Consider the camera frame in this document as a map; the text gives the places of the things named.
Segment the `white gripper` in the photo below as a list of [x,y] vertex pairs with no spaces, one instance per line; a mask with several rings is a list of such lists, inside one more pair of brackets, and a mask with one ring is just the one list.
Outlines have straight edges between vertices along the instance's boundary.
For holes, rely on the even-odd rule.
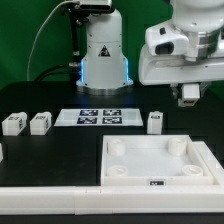
[[209,57],[198,63],[186,61],[182,56],[152,56],[146,45],[141,49],[138,67],[139,81],[144,85],[171,84],[172,95],[181,98],[182,83],[200,84],[204,96],[209,81],[224,80],[224,56]]

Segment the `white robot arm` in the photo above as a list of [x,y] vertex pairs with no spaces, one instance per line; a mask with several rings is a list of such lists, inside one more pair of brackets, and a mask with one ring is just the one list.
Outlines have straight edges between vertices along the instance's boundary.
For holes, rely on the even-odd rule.
[[[138,75],[144,85],[168,85],[179,102],[192,105],[213,81],[224,80],[224,0],[168,0],[172,17],[145,31]],[[107,0],[81,0],[90,12],[80,90],[109,94],[133,84],[122,54],[121,15],[93,8]]]

